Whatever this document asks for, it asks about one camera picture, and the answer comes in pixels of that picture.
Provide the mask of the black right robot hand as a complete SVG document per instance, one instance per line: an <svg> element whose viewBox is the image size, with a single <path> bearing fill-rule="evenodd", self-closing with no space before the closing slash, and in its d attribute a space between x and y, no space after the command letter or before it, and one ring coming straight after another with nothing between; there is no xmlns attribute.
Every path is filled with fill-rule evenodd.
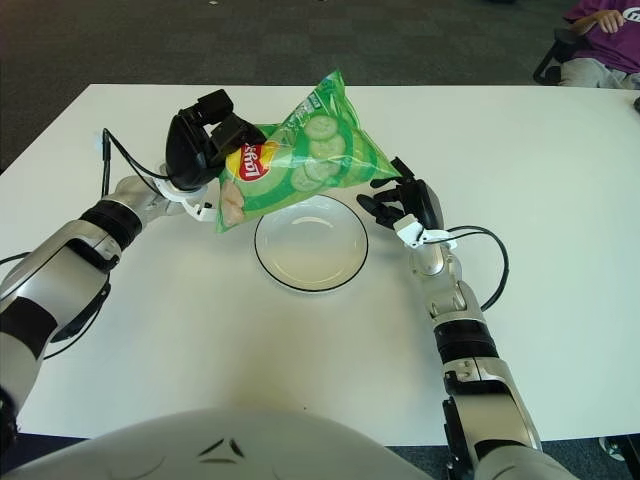
<svg viewBox="0 0 640 480"><path fill-rule="evenodd" d="M424 180L417 179L399 157L395 157L391 165L398 175L388 179L372 180L370 186L380 188L389 182L394 182L395 186L377 191L372 196L358 194L358 204L374 217L377 224L390 230L407 215L413 215L424 229L443 230L442 209L434 191Z"/></svg>

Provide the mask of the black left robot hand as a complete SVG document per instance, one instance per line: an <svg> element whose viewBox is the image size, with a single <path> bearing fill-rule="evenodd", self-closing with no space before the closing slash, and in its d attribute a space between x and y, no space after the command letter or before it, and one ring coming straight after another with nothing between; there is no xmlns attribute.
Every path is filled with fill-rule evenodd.
<svg viewBox="0 0 640 480"><path fill-rule="evenodd" d="M225 90L200 97L173 116L166 139L166 175L184 191L196 190L220 176L226 158L242 146L260 145L266 136L237 116Z"/></svg>

